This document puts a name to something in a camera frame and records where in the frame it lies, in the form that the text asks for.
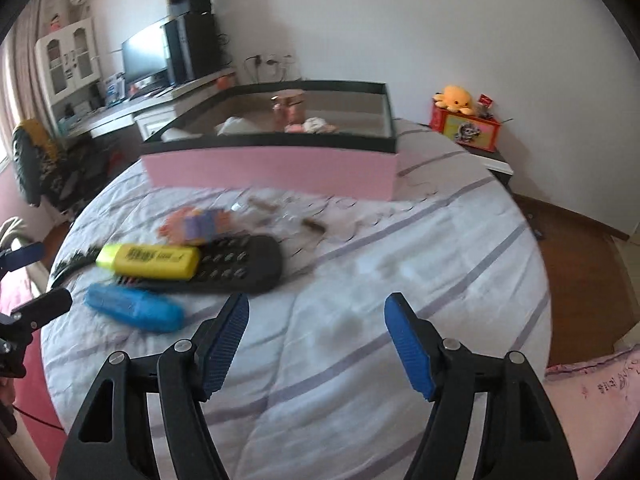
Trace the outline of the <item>blue highlighter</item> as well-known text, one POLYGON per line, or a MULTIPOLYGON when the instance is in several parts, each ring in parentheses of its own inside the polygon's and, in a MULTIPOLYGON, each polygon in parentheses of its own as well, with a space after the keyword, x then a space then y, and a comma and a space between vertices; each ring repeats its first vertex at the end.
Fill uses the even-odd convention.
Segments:
POLYGON ((92 284, 85 303, 115 321, 152 333, 172 333, 184 325, 180 304, 152 294, 117 285, 92 284))

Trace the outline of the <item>black hair clip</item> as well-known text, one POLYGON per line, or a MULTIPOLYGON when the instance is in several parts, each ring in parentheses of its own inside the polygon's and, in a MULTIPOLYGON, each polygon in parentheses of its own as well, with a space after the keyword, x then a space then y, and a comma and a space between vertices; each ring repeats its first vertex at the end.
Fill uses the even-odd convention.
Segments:
POLYGON ((73 275, 96 264, 102 247, 99 245, 90 246, 85 252, 78 250, 70 258, 61 261, 53 270, 50 279, 50 289, 61 287, 73 275))

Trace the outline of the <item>yellow highlighter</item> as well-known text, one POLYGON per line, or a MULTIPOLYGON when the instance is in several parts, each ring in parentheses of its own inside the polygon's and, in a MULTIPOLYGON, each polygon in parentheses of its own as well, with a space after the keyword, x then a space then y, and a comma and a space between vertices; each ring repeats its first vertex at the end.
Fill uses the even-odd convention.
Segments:
POLYGON ((200 261, 191 246, 108 244, 96 256, 97 266, 117 275, 168 281, 190 280, 200 261))

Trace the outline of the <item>colourful block figure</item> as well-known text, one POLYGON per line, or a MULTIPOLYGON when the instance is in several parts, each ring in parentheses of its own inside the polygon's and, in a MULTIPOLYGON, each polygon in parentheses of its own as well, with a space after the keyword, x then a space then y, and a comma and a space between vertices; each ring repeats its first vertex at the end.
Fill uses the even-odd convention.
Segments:
POLYGON ((228 210, 186 207, 170 214, 157 234, 171 245, 200 246, 230 233, 232 228, 232 214, 228 210))

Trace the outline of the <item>clear glass bottle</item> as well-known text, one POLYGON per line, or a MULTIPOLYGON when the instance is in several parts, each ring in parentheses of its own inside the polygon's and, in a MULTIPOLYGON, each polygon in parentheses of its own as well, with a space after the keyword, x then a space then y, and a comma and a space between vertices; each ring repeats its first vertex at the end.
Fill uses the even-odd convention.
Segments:
POLYGON ((309 212, 257 196, 239 198, 231 205, 230 211, 238 226, 278 237, 296 234, 323 236, 328 232, 326 224, 309 212))

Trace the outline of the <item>white cup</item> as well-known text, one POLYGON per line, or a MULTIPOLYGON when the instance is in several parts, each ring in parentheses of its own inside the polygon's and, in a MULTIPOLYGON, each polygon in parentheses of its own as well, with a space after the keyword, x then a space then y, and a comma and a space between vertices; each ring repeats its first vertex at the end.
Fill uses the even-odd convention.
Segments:
POLYGON ((264 133, 254 122, 243 117, 229 117, 225 122, 216 127, 217 136, 231 136, 232 134, 264 133))

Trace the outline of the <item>white pink block figure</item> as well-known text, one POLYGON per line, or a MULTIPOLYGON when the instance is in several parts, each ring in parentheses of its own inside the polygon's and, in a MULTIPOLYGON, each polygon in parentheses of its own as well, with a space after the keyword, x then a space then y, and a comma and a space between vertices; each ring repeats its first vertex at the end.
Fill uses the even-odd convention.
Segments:
POLYGON ((284 128, 286 133, 330 134, 337 132, 337 126, 320 117, 311 117, 304 122, 296 122, 284 128))

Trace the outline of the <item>rose gold lidded jar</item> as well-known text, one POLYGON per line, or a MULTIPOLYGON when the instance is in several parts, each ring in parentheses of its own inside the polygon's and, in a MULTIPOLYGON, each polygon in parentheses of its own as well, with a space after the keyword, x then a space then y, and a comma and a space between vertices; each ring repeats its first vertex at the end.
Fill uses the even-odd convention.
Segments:
POLYGON ((284 89, 271 97, 274 128, 284 131, 289 126, 303 125, 306 120, 305 91, 284 89))

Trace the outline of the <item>white striped quilt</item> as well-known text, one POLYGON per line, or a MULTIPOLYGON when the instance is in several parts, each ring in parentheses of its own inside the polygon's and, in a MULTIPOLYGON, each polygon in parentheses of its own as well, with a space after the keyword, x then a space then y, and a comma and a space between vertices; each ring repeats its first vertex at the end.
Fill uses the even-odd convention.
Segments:
POLYGON ((450 140, 398 120, 392 202, 261 190, 309 212, 323 236, 280 237, 282 284, 250 300, 222 389, 204 405, 235 479, 399 479, 431 408, 411 388, 383 304, 401 292, 470 350, 523 352, 537 372, 551 342, 548 278, 506 189, 450 140))

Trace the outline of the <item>pink pillow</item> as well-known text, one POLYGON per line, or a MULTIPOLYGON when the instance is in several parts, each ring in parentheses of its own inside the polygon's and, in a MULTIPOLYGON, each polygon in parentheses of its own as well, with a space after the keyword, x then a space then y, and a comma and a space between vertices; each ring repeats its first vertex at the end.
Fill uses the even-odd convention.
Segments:
POLYGON ((639 415, 639 348, 546 370, 544 390, 581 479, 602 472, 639 415))

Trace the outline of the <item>white desk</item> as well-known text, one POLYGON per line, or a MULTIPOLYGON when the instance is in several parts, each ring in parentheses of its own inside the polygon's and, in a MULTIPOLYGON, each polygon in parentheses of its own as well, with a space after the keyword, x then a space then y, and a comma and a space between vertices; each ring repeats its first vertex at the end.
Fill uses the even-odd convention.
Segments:
POLYGON ((104 108, 88 115, 80 122, 61 130, 58 137, 70 141, 88 134, 92 138, 105 136, 132 126, 141 127, 142 139, 149 139, 164 128, 168 122, 186 114, 188 110, 201 104, 224 89, 235 84, 236 70, 225 68, 220 72, 188 82, 175 88, 167 88, 155 96, 147 94, 142 98, 126 100, 111 108, 104 108))

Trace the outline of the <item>white glass-door cabinet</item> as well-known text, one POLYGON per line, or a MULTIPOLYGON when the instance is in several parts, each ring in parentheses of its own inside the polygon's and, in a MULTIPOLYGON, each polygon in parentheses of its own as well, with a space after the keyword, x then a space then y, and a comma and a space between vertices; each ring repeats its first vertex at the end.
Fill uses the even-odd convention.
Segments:
POLYGON ((90 18, 40 38, 35 45, 38 77, 49 106, 101 79, 90 18))

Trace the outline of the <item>white bedside cabinet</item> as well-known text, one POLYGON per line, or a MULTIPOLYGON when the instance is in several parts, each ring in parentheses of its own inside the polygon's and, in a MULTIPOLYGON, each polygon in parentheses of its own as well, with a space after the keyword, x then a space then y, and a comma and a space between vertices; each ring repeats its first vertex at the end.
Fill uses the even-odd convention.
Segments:
POLYGON ((511 191, 511 179, 514 171, 498 150, 488 152, 479 148, 472 148, 472 146, 467 146, 465 149, 477 158, 508 192, 511 191))

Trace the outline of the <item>red printed box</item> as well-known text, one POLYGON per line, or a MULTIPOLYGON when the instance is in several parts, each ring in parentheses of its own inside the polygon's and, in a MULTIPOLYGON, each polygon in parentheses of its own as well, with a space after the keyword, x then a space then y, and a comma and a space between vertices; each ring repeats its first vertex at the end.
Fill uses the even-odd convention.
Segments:
POLYGON ((493 153, 497 149, 501 122, 493 117, 450 112, 433 103, 430 127, 457 144, 493 153))

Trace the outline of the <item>yellow octopus plush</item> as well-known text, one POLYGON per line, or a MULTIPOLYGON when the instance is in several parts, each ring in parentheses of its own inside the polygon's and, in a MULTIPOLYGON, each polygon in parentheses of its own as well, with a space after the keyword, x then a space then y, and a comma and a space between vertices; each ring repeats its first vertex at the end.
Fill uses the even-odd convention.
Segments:
POLYGON ((450 84, 442 92, 435 93, 433 100, 441 110, 466 116, 475 114, 473 98, 465 88, 450 84))

